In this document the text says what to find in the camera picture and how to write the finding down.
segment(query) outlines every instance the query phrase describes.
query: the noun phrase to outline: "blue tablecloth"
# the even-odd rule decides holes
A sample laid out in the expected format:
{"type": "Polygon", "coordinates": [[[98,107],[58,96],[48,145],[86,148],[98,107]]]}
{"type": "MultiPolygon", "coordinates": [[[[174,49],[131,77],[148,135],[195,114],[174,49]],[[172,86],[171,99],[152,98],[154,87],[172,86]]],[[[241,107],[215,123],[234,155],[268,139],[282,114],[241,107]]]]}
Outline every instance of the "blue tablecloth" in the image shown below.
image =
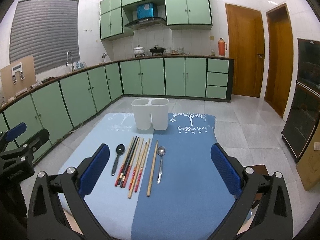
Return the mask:
{"type": "MultiPolygon", "coordinates": [[[[92,193],[84,200],[111,236],[123,240],[207,239],[235,201],[211,160],[210,149],[217,142],[214,125],[212,115],[169,113],[167,130],[142,131],[137,130],[132,113],[110,113],[93,128],[60,173],[70,166],[77,167],[105,143],[110,148],[110,159],[92,193]],[[114,186],[116,178],[111,176],[111,169],[116,146],[123,143],[127,147],[135,135],[144,137],[145,141],[150,138],[151,146],[139,190],[128,199],[127,188],[114,186]],[[156,140],[166,148],[163,175],[157,184],[158,156],[151,196],[147,197],[156,140]]],[[[63,194],[60,199],[63,208],[69,211],[63,194]]]]}

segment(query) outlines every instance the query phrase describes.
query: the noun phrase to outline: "metal spoon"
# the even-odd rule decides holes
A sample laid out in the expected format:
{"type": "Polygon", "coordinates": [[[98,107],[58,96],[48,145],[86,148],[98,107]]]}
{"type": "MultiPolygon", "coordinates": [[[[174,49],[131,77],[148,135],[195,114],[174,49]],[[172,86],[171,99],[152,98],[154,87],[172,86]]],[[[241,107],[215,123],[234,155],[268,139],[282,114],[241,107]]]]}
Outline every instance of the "metal spoon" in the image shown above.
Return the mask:
{"type": "Polygon", "coordinates": [[[162,176],[162,156],[165,154],[165,148],[163,146],[160,146],[157,151],[160,156],[160,167],[159,167],[158,182],[157,182],[159,184],[162,176]]]}
{"type": "Polygon", "coordinates": [[[123,144],[119,144],[117,146],[116,153],[117,153],[117,157],[115,159],[115,163],[113,164],[112,171],[111,171],[112,176],[116,173],[120,155],[122,155],[124,153],[124,145],[123,144]]]}

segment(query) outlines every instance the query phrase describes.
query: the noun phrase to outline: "black spoon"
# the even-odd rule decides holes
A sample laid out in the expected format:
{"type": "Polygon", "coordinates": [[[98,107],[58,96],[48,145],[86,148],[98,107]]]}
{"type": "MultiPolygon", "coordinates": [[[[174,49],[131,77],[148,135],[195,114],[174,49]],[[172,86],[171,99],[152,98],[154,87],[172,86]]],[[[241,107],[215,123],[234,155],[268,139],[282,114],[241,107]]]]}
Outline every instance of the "black spoon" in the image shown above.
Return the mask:
{"type": "Polygon", "coordinates": [[[112,176],[116,173],[120,155],[122,155],[124,153],[124,145],[123,144],[119,144],[117,146],[116,153],[117,153],[117,157],[116,157],[115,163],[113,164],[113,167],[112,167],[112,172],[111,172],[112,176]]]}

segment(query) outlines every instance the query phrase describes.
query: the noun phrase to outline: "blue gripper pad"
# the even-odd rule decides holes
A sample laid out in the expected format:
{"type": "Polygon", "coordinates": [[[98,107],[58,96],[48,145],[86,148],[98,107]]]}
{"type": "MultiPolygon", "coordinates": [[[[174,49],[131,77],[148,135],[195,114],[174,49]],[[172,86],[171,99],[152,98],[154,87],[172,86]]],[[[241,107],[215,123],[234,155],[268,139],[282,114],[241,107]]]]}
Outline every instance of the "blue gripper pad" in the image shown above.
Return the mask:
{"type": "Polygon", "coordinates": [[[8,142],[12,142],[15,138],[22,135],[26,130],[27,130],[27,125],[24,122],[22,122],[18,124],[16,127],[9,130],[7,132],[7,136],[5,137],[5,139],[8,142]]]}
{"type": "Polygon", "coordinates": [[[241,178],[216,144],[211,147],[211,159],[230,194],[239,197],[242,193],[241,178]]]}
{"type": "Polygon", "coordinates": [[[94,185],[96,185],[100,174],[102,173],[109,160],[109,157],[110,150],[108,145],[106,144],[101,144],[94,155],[90,157],[92,158],[92,160],[79,179],[80,181],[78,193],[82,198],[92,192],[94,185]]]}

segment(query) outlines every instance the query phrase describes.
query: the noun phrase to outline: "orange thermos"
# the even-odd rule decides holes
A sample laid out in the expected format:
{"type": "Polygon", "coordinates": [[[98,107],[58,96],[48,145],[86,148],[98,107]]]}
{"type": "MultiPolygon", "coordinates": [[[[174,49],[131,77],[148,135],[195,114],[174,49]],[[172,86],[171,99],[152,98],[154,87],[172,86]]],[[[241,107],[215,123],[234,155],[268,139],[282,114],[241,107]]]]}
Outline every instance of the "orange thermos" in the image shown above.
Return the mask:
{"type": "Polygon", "coordinates": [[[226,50],[228,49],[228,44],[224,42],[223,38],[220,38],[220,40],[218,41],[218,48],[219,48],[219,56],[225,57],[226,50]]]}

